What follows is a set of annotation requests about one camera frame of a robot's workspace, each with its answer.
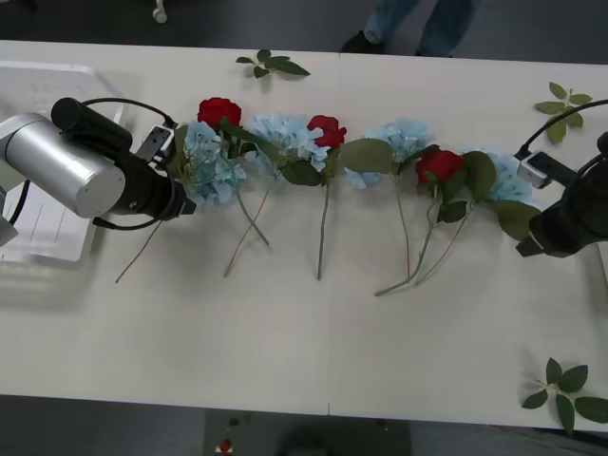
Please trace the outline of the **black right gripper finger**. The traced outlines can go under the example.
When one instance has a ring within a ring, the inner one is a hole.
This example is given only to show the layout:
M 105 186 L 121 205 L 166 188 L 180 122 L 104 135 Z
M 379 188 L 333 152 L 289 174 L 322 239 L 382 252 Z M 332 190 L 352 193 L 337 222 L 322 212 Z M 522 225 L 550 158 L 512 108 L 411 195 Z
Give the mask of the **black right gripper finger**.
M 522 257 L 534 257 L 544 254 L 542 246 L 531 236 L 520 241 L 516 246 L 516 250 Z

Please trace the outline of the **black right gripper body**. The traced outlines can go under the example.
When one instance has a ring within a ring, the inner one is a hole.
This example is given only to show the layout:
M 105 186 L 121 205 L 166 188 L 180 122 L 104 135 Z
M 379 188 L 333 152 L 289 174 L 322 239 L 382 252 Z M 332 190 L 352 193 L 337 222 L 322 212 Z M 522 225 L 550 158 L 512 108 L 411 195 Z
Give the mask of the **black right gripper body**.
M 551 257 L 570 257 L 587 245 L 580 229 L 564 215 L 560 202 L 529 221 L 529 236 L 542 246 L 544 255 Z

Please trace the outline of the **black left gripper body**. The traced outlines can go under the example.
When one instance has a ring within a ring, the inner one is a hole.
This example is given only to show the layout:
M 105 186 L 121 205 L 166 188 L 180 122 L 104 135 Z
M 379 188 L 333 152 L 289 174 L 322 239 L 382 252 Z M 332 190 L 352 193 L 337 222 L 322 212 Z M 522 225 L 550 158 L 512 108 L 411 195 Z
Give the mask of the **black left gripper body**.
M 188 198 L 183 185 L 176 181 L 166 165 L 157 163 L 156 169 L 160 169 L 165 173 L 170 188 L 169 199 L 156 216 L 156 220 L 168 221 L 180 216 L 193 215 L 196 212 L 196 204 Z

